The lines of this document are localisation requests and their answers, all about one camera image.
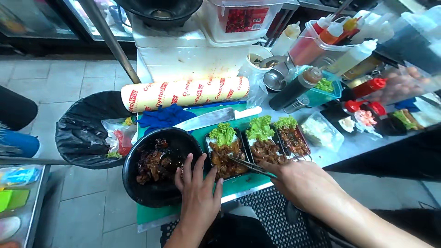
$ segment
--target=metal pole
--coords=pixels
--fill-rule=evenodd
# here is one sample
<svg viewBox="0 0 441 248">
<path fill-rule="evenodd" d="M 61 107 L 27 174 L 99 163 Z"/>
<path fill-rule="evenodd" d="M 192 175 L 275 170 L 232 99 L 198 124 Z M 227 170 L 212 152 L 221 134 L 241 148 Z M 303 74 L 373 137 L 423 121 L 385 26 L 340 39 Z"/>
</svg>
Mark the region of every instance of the metal pole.
<svg viewBox="0 0 441 248">
<path fill-rule="evenodd" d="M 127 58 L 126 54 L 124 53 L 117 39 L 110 30 L 110 27 L 107 25 L 106 20 L 102 16 L 100 9 L 95 4 L 94 0 L 78 0 L 78 1 L 80 2 L 87 16 L 90 18 L 92 23 L 97 28 L 98 32 L 100 32 L 101 36 L 103 37 L 107 46 L 112 51 L 115 58 L 120 62 L 121 66 L 124 68 L 127 75 L 129 75 L 129 78 L 132 80 L 132 82 L 141 83 L 141 80 L 139 80 L 138 75 L 136 75 L 136 72 L 133 69 L 132 65 L 130 64 L 129 59 Z"/>
<path fill-rule="evenodd" d="M 0 156 L 0 165 L 71 165 L 71 163 L 61 159 Z"/>
<path fill-rule="evenodd" d="M 282 18 L 280 18 L 279 23 L 276 25 L 276 28 L 274 28 L 274 31 L 271 33 L 271 35 L 268 37 L 268 40 L 266 41 L 265 46 L 263 47 L 269 47 L 269 42 L 274 39 L 276 36 L 276 32 L 279 29 L 280 25 L 282 24 L 283 20 L 285 19 L 286 15 L 288 14 L 289 10 L 285 9 Z"/>
<path fill-rule="evenodd" d="M 346 0 L 344 3 L 342 3 L 342 5 L 340 5 L 340 7 L 338 7 L 338 9 L 335 11 L 334 13 L 334 18 L 332 20 L 337 19 L 337 16 L 340 15 L 341 12 L 343 12 L 344 9 L 346 9 L 346 7 L 352 2 L 353 0 Z"/>
<path fill-rule="evenodd" d="M 282 28 L 281 28 L 281 30 L 280 30 L 280 32 L 278 32 L 277 34 L 276 34 L 276 36 L 273 38 L 273 41 L 271 42 L 271 44 L 269 45 L 270 47 L 272 47 L 273 45 L 274 45 L 274 43 L 276 42 L 276 40 L 280 37 L 280 35 L 282 34 L 282 32 L 285 30 L 285 28 L 288 26 L 288 22 L 289 22 L 289 20 L 291 20 L 291 17 L 294 15 L 294 10 L 289 10 L 288 11 L 290 14 L 288 14 L 286 17 L 285 17 L 285 20 L 283 21 L 283 23 L 282 23 Z"/>
</svg>

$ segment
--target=white knife handle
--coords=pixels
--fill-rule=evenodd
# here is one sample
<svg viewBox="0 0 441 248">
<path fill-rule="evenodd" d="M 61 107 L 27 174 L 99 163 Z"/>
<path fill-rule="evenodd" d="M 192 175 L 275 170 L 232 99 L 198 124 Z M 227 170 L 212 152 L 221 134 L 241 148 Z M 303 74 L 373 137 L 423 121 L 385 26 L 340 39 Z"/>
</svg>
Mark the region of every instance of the white knife handle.
<svg viewBox="0 0 441 248">
<path fill-rule="evenodd" d="M 252 115 L 257 115 L 260 114 L 260 112 L 262 112 L 262 108 L 260 106 L 257 106 L 255 108 L 252 109 L 246 109 L 244 111 L 234 111 L 234 119 L 242 119 L 248 116 L 252 116 Z"/>
</svg>

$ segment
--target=tiled floor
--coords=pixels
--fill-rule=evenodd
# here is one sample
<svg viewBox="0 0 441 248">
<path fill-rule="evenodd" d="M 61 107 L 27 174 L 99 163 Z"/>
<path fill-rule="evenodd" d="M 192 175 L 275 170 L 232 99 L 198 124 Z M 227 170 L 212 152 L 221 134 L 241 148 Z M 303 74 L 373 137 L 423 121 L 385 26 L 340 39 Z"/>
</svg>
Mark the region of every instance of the tiled floor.
<svg viewBox="0 0 441 248">
<path fill-rule="evenodd" d="M 0 85 L 38 103 L 37 118 L 20 132 L 38 136 L 40 158 L 61 159 L 55 123 L 77 100 L 131 83 L 117 61 L 0 60 Z M 126 194 L 121 167 L 90 170 L 53 166 L 36 248 L 156 248 L 158 228 L 137 233 L 136 204 Z M 434 206 L 417 181 L 331 173 L 351 196 L 369 208 Z M 441 184 L 426 183 L 438 201 Z"/>
</svg>

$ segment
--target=cling wrap roll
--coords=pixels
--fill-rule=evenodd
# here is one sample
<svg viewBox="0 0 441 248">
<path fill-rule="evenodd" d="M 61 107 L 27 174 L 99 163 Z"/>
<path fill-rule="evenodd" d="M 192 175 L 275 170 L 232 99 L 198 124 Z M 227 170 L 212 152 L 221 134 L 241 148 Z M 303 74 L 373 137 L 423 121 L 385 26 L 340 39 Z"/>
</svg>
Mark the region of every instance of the cling wrap roll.
<svg viewBox="0 0 441 248">
<path fill-rule="evenodd" d="M 210 78 L 176 82 L 129 84 L 121 89 L 124 106 L 130 112 L 156 110 L 168 107 L 197 105 L 248 95 L 250 83 L 245 77 Z"/>
</svg>

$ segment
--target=red bottle cap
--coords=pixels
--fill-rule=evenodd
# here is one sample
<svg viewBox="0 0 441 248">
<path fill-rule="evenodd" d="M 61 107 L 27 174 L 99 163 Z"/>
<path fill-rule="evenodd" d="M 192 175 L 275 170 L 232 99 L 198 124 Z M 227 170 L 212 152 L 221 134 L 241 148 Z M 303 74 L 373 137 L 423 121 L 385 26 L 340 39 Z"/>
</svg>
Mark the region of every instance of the red bottle cap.
<svg viewBox="0 0 441 248">
<path fill-rule="evenodd" d="M 373 101 L 368 106 L 373 109 L 379 116 L 386 115 L 386 109 L 377 101 Z"/>
<path fill-rule="evenodd" d="M 375 90 L 380 90 L 386 86 L 386 79 L 371 79 L 367 83 Z"/>
<path fill-rule="evenodd" d="M 363 101 L 346 101 L 344 103 L 345 109 L 347 109 L 351 113 L 355 113 L 360 110 L 360 105 L 366 102 L 367 100 Z"/>
</svg>

